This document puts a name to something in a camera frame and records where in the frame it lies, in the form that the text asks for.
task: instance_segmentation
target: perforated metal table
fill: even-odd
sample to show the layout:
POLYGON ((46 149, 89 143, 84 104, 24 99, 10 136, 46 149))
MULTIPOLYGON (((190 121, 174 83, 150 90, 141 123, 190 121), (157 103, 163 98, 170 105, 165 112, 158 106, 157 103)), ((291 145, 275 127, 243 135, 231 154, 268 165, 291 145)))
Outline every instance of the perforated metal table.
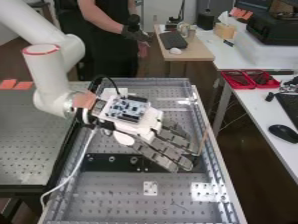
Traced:
MULTIPOLYGON (((76 90, 88 83, 72 84, 76 90)), ((46 185, 70 120, 38 111, 30 90, 0 91, 0 194, 46 185)))
MULTIPOLYGON (((209 127, 202 102, 187 79, 114 79, 118 87, 129 93, 146 97, 151 106, 165 112, 165 117, 179 122, 199 142, 209 127)), ((97 93, 110 88, 104 81, 97 93)), ((62 171, 65 178, 76 165, 90 131, 82 128, 76 138, 69 160, 62 171)), ((112 137, 97 133, 85 156, 135 156, 135 152, 119 146, 112 137)), ((50 196, 40 224, 165 224, 165 223, 246 223, 229 174, 221 157, 215 138, 209 138, 198 167, 193 172, 153 171, 147 168, 134 172, 88 171, 84 169, 73 180, 50 196), (158 193, 147 196, 143 182, 157 183, 158 193)))

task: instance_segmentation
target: keyboard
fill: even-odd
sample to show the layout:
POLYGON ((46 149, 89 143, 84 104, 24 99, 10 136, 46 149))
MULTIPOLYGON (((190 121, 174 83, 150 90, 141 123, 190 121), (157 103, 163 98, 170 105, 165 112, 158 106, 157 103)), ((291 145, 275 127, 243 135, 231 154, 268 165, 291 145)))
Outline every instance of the keyboard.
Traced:
POLYGON ((278 93, 275 94, 275 97, 287 113, 291 122, 295 125, 295 128, 298 129, 298 95, 278 93))
POLYGON ((159 38, 166 50, 171 48, 185 49, 187 47, 187 42, 178 31, 161 33, 159 38))

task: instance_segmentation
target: red box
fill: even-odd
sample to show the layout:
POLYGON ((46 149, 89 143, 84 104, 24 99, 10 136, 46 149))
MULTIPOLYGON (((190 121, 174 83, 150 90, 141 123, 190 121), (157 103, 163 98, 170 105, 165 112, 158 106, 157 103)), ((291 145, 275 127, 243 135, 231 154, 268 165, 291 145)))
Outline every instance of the red box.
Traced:
POLYGON ((257 88, 279 88, 280 83, 272 78, 272 76, 267 72, 262 70, 245 70, 243 72, 255 83, 257 88))
POLYGON ((221 75, 233 89, 254 89, 255 82, 249 78, 245 72, 238 70, 222 71, 221 75))

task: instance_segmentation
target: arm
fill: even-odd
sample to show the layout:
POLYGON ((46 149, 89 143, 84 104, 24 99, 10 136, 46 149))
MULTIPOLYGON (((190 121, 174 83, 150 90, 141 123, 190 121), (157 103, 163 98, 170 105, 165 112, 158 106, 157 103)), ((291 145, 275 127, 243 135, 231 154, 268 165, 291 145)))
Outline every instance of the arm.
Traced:
POLYGON ((129 14, 135 14, 137 15, 137 6, 135 6, 135 1, 134 0, 127 0, 127 10, 129 14))
POLYGON ((96 6, 94 0, 78 0, 78 6, 86 21, 102 30, 121 34, 123 25, 110 19, 105 12, 96 6))

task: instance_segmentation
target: screw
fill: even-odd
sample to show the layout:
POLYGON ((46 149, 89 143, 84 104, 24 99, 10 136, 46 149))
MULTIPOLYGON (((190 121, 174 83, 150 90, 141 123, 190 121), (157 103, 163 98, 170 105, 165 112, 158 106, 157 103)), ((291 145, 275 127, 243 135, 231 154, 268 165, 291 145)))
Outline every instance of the screw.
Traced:
POLYGON ((135 156, 133 156, 130 158, 130 163, 134 165, 137 163, 137 161, 138 161, 138 158, 135 156))
POLYGON ((110 156, 110 157, 109 157, 109 162, 113 163, 114 160, 116 160, 114 156, 110 156))

